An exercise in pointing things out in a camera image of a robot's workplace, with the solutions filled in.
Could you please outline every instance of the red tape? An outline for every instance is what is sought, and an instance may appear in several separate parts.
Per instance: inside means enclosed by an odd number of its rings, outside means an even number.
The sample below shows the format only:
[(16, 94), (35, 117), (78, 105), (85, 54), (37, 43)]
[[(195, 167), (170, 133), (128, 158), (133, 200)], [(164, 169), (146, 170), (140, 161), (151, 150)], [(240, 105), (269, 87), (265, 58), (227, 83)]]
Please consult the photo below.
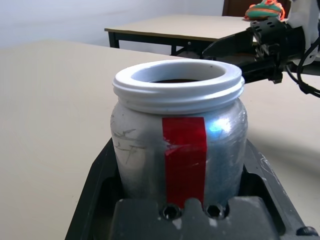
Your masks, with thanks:
[(207, 136), (203, 117), (162, 119), (165, 151), (165, 186), (168, 203), (184, 207), (189, 198), (204, 201)]

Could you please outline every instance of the table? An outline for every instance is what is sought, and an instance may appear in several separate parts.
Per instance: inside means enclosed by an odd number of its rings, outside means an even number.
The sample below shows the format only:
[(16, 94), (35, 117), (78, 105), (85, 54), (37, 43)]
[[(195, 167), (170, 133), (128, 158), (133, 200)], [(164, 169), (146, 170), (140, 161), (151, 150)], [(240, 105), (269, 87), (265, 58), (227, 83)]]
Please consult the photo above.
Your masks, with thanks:
[(244, 31), (250, 22), (243, 17), (168, 15), (144, 21), (108, 27), (109, 43), (112, 48), (120, 48), (119, 41), (132, 41), (171, 46), (171, 55), (177, 46), (196, 48), (200, 52), (217, 39)]
[[(114, 75), (177, 57), (64, 41), (0, 50), (0, 232), (65, 238), (91, 164), (111, 137)], [(311, 85), (318, 76), (303, 75)], [(320, 232), (320, 100), (283, 83), (246, 85), (248, 137), (306, 225)]]

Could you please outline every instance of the screw hole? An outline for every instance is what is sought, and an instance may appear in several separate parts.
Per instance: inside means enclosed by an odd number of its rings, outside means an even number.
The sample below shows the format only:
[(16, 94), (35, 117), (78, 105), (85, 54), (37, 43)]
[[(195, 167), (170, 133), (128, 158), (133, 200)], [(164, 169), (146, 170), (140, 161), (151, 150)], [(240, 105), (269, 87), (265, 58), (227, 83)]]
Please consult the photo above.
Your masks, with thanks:
[(163, 218), (167, 220), (174, 220), (181, 216), (181, 210), (178, 206), (174, 204), (166, 205), (163, 210), (161, 211), (161, 215)]
[(213, 219), (225, 218), (225, 212), (221, 205), (209, 205), (205, 211), (210, 218), (213, 218)]

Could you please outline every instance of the black cable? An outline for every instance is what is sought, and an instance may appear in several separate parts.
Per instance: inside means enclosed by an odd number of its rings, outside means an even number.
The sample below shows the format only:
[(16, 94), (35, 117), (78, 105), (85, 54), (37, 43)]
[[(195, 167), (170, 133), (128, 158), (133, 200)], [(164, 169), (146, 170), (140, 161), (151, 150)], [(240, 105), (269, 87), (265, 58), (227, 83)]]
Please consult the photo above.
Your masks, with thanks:
[(307, 83), (305, 83), (302, 80), (301, 74), (302, 74), (302, 67), (304, 65), (304, 62), (306, 61), (307, 57), (309, 56), (309, 54), (311, 54), (311, 52), (320, 44), (320, 37), (317, 38), (317, 40), (311, 44), (310, 48), (304, 53), (304, 55), (302, 56), (297, 70), (296, 70), (296, 75), (297, 78), (295, 78), (295, 76), (292, 74), (292, 72), (290, 71), (288, 65), (285, 66), (285, 70), (287, 71), (289, 77), (296, 83), (299, 85), (299, 88), (301, 89), (302, 92), (304, 92), (305, 94), (311, 94), (315, 97), (320, 98), (320, 90), (314, 88), (313, 86), (308, 85)]
[(296, 77), (292, 74), (292, 72), (290, 71), (290, 68), (288, 65), (285, 65), (285, 70), (288, 73), (289, 77), (296, 83), (299, 84), (298, 79), (296, 79)]

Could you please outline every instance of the white jar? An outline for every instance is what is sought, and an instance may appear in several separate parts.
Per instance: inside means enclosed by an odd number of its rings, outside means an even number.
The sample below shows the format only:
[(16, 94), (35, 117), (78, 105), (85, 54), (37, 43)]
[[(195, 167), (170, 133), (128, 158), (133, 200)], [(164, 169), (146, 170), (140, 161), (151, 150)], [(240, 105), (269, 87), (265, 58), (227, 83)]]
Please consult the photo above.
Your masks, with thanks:
[[(168, 80), (193, 80), (157, 83)], [(236, 196), (244, 164), (247, 113), (241, 70), (198, 59), (149, 62), (120, 71), (111, 132), (128, 197), (184, 207)]]

